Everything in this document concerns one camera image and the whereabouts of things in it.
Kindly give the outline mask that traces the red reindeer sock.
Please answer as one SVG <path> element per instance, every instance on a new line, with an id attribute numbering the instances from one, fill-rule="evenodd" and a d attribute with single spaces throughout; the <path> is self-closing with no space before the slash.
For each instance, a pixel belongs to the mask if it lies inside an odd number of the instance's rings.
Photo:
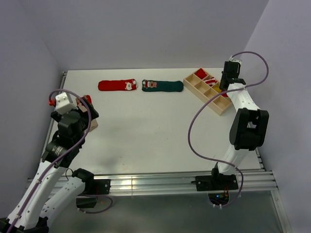
<path id="1" fill-rule="evenodd" d="M 222 92 L 220 92 L 220 94 L 221 94 L 221 96 L 228 98 L 228 94 L 226 91 L 222 91 Z"/>

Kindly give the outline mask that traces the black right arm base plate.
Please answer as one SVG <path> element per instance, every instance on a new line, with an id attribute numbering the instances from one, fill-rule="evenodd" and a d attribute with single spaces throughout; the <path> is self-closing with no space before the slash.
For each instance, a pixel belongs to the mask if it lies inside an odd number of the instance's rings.
<path id="1" fill-rule="evenodd" d="M 197 191 L 237 190 L 239 188 L 235 175 L 206 175 L 196 176 L 191 183 L 196 185 Z"/>

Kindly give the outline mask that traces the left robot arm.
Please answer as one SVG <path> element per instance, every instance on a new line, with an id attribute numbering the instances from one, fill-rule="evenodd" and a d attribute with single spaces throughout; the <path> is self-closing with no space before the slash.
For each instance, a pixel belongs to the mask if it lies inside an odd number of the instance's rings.
<path id="1" fill-rule="evenodd" d="M 85 143 L 92 120 L 99 116 L 86 99 L 80 102 L 86 112 L 69 100 L 50 101 L 56 107 L 51 117 L 58 123 L 58 130 L 47 144 L 36 175 L 23 198 L 8 217 L 0 220 L 2 233 L 46 233 L 52 220 L 74 197 L 94 190 L 94 175 L 78 169 L 56 196 L 48 198 Z"/>

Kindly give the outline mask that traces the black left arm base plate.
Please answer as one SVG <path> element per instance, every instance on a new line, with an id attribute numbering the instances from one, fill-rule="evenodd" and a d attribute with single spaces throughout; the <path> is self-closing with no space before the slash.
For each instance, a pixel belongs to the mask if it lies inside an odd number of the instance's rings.
<path id="1" fill-rule="evenodd" d="M 110 192 L 110 179 L 94 179 L 86 182 L 84 195 L 108 195 Z"/>

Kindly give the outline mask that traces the dark green reindeer sock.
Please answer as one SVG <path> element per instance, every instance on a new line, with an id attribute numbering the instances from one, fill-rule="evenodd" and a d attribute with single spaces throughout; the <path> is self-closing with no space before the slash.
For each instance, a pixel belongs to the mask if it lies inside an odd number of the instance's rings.
<path id="1" fill-rule="evenodd" d="M 184 85 L 181 81 L 142 80 L 144 92 L 182 92 Z"/>

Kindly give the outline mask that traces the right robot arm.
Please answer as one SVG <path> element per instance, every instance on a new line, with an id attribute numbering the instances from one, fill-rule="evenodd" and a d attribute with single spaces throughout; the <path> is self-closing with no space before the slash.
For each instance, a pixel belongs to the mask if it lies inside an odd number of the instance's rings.
<path id="1" fill-rule="evenodd" d="M 236 115 L 229 131 L 230 145 L 223 158 L 225 162 L 218 162 L 210 177 L 215 189 L 236 182 L 236 167 L 250 151 L 262 146 L 266 135 L 269 113 L 255 104 L 246 89 L 246 82 L 239 78 L 241 64 L 239 60 L 230 59 L 222 71 L 219 88 L 227 92 Z"/>

